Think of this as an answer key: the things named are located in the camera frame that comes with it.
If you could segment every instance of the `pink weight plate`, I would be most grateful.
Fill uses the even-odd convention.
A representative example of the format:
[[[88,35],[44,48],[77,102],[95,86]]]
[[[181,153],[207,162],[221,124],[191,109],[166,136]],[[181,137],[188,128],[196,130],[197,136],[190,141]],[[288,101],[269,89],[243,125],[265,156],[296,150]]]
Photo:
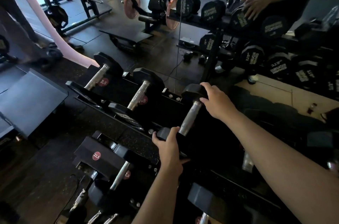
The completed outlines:
[[[138,6],[140,6],[140,0],[136,0]],[[124,12],[129,19],[135,19],[138,16],[138,12],[133,8],[132,0],[124,0]]]
[[[177,6],[177,1],[178,0],[171,0],[170,3],[167,6],[167,10],[166,10],[166,25],[168,26],[169,29],[173,30],[177,27],[178,22],[175,20],[171,20],[169,18],[167,18],[167,16],[170,15],[170,10],[176,8]]]

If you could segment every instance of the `gym floor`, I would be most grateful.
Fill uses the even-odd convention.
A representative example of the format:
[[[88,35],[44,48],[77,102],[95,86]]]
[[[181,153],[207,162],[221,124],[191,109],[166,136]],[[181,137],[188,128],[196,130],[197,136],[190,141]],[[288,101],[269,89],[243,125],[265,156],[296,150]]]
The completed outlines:
[[[26,0],[16,1],[35,31],[42,39],[51,42],[49,34]],[[141,31],[144,24],[125,16],[121,0],[103,1],[105,4],[98,4],[99,11],[113,8],[112,13],[68,33],[71,37],[70,42],[84,46],[85,55],[93,57],[96,52],[104,52],[119,62],[126,71],[136,67],[146,67],[156,72],[170,91],[178,94],[186,85],[199,82],[204,68],[198,65],[198,57],[193,57],[190,63],[182,62],[184,50],[178,50],[176,44],[179,37],[199,40],[207,33],[206,30],[183,24],[164,35],[147,53],[123,53],[112,44],[107,34],[99,30],[115,27]],[[201,0],[201,4],[207,1],[211,0]],[[335,4],[336,0],[311,0],[301,21],[310,17],[322,18]],[[141,7],[147,8],[147,5],[148,0],[142,0]],[[85,19],[86,15],[80,0],[63,2],[61,7],[69,15],[70,24]],[[220,77],[211,81],[226,91],[239,109],[265,110],[288,119],[297,127],[317,129],[323,127],[322,122],[318,120],[319,114],[339,107],[339,102],[263,76],[260,76],[259,82],[255,85],[249,85],[244,80],[237,86],[232,86],[233,77],[237,78],[240,71],[234,69],[229,78]],[[85,68],[63,59],[50,72],[43,75],[66,87],[66,81],[75,80],[84,72]],[[16,67],[1,71],[0,88],[8,88],[13,80],[22,75],[23,72]],[[96,130],[100,130],[144,157],[157,161],[158,153],[150,140],[120,123],[112,122],[108,117],[75,100],[73,92],[69,91],[69,93],[66,107],[62,112],[46,119],[31,135],[30,141],[13,143],[10,150],[2,151],[0,224],[53,223],[73,193],[76,191],[78,194],[80,188],[86,183],[81,183],[79,188],[77,186],[74,175],[80,178],[82,173],[72,164],[73,152],[86,136]],[[318,106],[312,115],[309,115],[307,109],[312,103],[317,103]],[[87,219],[89,219],[97,209],[90,202],[87,204]]]

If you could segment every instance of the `red weight label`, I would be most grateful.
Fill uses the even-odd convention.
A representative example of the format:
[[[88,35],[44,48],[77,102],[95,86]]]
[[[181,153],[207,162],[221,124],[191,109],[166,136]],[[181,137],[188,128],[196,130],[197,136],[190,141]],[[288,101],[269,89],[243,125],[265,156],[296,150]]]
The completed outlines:
[[[95,152],[95,153],[93,154],[93,156],[92,156],[92,159],[95,160],[95,161],[97,161],[97,160],[100,159],[100,157],[101,157],[101,153],[100,153],[100,152]]]
[[[103,78],[100,82],[99,82],[99,86],[101,86],[101,87],[105,87],[106,85],[108,85],[108,83],[109,83],[109,80],[108,80],[108,78]]]
[[[125,176],[123,177],[123,179],[126,180],[126,179],[129,179],[129,178],[130,178],[130,171],[128,170],[128,171],[126,171]]]
[[[144,97],[140,100],[139,104],[144,105],[148,102],[148,97],[147,95],[144,95]]]

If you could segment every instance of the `floor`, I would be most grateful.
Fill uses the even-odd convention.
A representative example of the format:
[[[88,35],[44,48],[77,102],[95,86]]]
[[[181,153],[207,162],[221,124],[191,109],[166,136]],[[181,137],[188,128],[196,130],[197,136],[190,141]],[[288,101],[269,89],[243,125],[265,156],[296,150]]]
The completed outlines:
[[[35,31],[43,39],[50,40],[49,34],[39,23],[26,0],[16,1],[20,2],[19,7]],[[175,93],[181,93],[186,85],[199,81],[203,67],[198,64],[198,58],[194,57],[190,63],[182,62],[184,51],[178,49],[176,44],[179,37],[198,40],[208,31],[182,24],[168,34],[160,44],[153,46],[148,53],[126,54],[119,51],[109,40],[108,35],[99,30],[121,26],[142,30],[143,24],[137,19],[130,20],[124,15],[121,0],[103,1],[104,4],[98,5],[99,10],[113,8],[112,13],[103,16],[100,21],[93,21],[68,33],[72,43],[84,46],[87,56],[93,57],[96,52],[100,51],[116,59],[125,70],[133,70],[136,67],[149,68],[156,72],[164,80],[165,86]],[[202,5],[207,1],[210,0],[201,0]],[[147,8],[147,2],[148,0],[142,0],[141,6]],[[335,3],[336,0],[311,0],[302,19],[322,17]],[[79,0],[62,3],[61,6],[68,13],[70,23],[85,18]],[[65,87],[66,81],[75,80],[84,71],[83,67],[63,59],[51,72],[44,73],[44,75]],[[337,101],[264,76],[260,76],[259,82],[255,85],[249,85],[244,80],[234,87],[231,85],[233,83],[231,79],[233,75],[236,78],[239,72],[241,72],[240,69],[234,69],[227,80],[219,78],[211,82],[227,91],[231,100],[240,109],[266,110],[289,119],[291,123],[300,128],[317,130],[324,128],[323,123],[318,120],[320,113],[339,107]],[[2,71],[0,93],[10,87],[13,81],[7,77],[13,77],[14,73],[18,72],[13,68]],[[157,161],[157,150],[151,141],[119,123],[112,123],[107,117],[76,101],[73,98],[75,94],[69,92],[70,96],[66,99],[65,110],[46,119],[43,125],[32,134],[31,142],[23,140],[20,143],[14,143],[11,150],[2,153],[0,224],[52,223],[74,191],[80,189],[73,175],[80,178],[82,173],[77,172],[71,164],[73,152],[84,137],[96,130],[117,139],[144,157]],[[309,115],[307,109],[312,103],[316,103],[317,106]],[[97,210],[94,207],[89,207],[89,209],[88,218]]]

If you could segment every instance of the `orange weight plate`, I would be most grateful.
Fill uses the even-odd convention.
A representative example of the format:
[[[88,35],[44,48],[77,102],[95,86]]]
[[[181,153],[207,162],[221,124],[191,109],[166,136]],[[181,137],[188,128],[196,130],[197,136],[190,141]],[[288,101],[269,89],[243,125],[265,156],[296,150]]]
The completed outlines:
[[[178,0],[171,0],[170,3],[167,6],[167,11],[166,11],[166,25],[168,26],[169,29],[173,30],[177,27],[178,22],[175,20],[171,20],[167,18],[167,16],[170,15],[170,10],[176,8],[177,6],[177,1]]]
[[[140,0],[136,0],[138,6],[140,6]],[[133,8],[132,0],[124,0],[124,12],[129,19],[135,19],[138,16],[138,12]]]

